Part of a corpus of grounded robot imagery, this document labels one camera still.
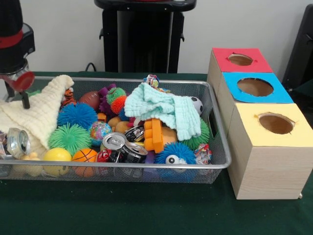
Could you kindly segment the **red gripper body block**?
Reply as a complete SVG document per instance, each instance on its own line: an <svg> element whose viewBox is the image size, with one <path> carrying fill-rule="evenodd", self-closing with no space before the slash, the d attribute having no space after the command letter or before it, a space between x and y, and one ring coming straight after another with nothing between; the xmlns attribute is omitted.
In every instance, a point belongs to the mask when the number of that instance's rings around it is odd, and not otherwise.
<svg viewBox="0 0 313 235"><path fill-rule="evenodd" d="M13 90L23 92L32 86L35 80L35 74L32 71L26 70L15 74L1 74L0 78L3 79Z"/></svg>

